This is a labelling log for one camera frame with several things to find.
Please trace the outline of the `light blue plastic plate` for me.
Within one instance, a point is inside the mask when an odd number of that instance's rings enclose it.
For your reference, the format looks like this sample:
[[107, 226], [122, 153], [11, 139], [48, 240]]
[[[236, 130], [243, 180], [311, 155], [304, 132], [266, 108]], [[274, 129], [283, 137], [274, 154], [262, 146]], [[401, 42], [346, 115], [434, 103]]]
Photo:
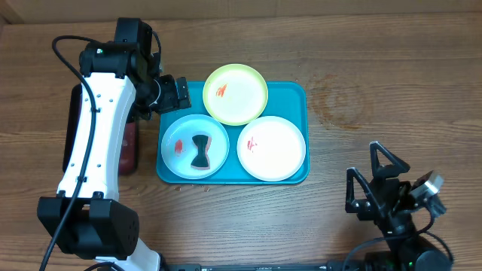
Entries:
[[[191, 162], [197, 155], [192, 142], [195, 135], [212, 138], [208, 150], [210, 169], [191, 167]], [[229, 147], [227, 130], [217, 120], [203, 114], [190, 114], [169, 126], [161, 140], [160, 151], [163, 162], [171, 172], [181, 178], [197, 180], [213, 175], [224, 165]]]

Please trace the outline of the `yellow-green plastic plate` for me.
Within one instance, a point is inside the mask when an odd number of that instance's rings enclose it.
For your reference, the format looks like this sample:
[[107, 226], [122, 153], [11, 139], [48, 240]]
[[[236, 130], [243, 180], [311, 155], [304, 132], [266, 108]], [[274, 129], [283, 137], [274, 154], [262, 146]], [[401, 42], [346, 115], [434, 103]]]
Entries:
[[218, 122], [241, 126], [263, 113], [268, 102], [263, 76], [243, 64], [227, 64], [214, 70], [203, 87], [203, 104]]

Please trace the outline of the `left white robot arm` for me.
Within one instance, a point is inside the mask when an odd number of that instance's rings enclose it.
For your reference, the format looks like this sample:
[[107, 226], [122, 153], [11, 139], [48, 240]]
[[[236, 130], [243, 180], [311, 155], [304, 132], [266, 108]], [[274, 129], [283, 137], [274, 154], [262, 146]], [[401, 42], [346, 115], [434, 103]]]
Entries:
[[139, 216], [119, 202], [118, 170], [130, 118], [188, 108], [184, 78], [160, 73], [150, 41], [87, 39], [72, 73], [79, 79], [77, 129], [64, 176], [37, 216], [50, 247], [94, 268], [164, 270], [163, 257], [139, 236]]

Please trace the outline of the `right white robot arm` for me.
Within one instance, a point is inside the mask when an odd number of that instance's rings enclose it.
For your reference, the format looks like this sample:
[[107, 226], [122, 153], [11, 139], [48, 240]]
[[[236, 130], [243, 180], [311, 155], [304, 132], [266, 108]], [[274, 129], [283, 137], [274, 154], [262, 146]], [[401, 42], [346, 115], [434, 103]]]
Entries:
[[429, 230], [446, 207], [438, 194], [444, 179], [430, 171], [415, 182], [398, 176], [409, 164], [378, 141], [370, 143], [372, 180], [355, 167], [346, 170], [345, 211], [372, 221], [381, 237], [363, 242], [343, 260], [342, 270], [450, 270], [454, 257]]

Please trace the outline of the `black tray with red water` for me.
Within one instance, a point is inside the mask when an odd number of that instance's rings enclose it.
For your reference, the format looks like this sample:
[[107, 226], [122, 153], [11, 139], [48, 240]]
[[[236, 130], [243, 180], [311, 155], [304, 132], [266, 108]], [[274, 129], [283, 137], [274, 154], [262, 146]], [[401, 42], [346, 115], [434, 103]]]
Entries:
[[[81, 98], [82, 86], [78, 84], [72, 88], [71, 93], [69, 121], [67, 125], [66, 143], [63, 155], [63, 172], [67, 170], [74, 147], [78, 121], [81, 113]], [[127, 118], [127, 123], [124, 128], [124, 137], [120, 152], [118, 174], [132, 174], [137, 169], [139, 161], [139, 120], [131, 114]]]

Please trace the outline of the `teal plastic tray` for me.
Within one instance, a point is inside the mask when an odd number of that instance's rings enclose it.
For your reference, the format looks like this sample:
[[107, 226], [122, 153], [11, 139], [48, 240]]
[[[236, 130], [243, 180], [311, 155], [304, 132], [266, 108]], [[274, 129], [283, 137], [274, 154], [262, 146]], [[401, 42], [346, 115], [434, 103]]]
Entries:
[[[172, 111], [160, 117], [158, 144], [162, 145], [162, 138], [169, 126], [181, 117], [190, 114], [208, 114], [203, 104], [203, 81], [189, 81], [188, 89], [191, 97], [191, 107], [179, 111]], [[268, 103], [262, 113], [263, 116], [283, 117], [292, 122], [304, 137], [305, 144], [309, 144], [307, 97], [299, 84], [289, 81], [269, 81]], [[236, 144], [242, 131], [241, 126], [226, 126], [230, 139], [230, 150], [224, 165], [209, 177], [189, 180], [173, 173], [163, 161], [161, 149], [157, 150], [157, 175], [168, 184], [213, 184], [213, 185], [269, 185], [269, 181], [261, 181], [247, 173], [237, 158]]]

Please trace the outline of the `white plastic plate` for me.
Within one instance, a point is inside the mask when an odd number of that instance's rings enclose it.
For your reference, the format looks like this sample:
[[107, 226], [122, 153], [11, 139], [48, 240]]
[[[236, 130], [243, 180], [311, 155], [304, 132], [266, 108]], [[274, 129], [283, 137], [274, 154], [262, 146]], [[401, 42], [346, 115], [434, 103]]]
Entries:
[[307, 147], [301, 131], [282, 117], [259, 117], [239, 134], [236, 152], [251, 176], [277, 182], [293, 176], [303, 165]]

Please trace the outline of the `brown cardboard back panel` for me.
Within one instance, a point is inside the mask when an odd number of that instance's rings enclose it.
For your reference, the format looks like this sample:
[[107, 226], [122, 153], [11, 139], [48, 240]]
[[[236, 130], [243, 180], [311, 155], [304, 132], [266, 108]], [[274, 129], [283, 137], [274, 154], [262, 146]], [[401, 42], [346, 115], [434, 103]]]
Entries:
[[480, 0], [3, 0], [12, 24], [480, 12]]

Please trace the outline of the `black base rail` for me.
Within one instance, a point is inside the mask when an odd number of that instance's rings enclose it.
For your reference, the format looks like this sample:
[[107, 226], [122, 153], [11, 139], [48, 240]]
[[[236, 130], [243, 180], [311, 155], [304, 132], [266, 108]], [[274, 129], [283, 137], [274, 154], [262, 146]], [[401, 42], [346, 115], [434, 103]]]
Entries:
[[362, 260], [350, 261], [343, 266], [342, 261], [330, 260], [326, 263], [291, 263], [291, 264], [252, 264], [252, 265], [217, 265], [207, 266], [198, 263], [167, 264], [168, 271], [366, 271], [374, 270]]

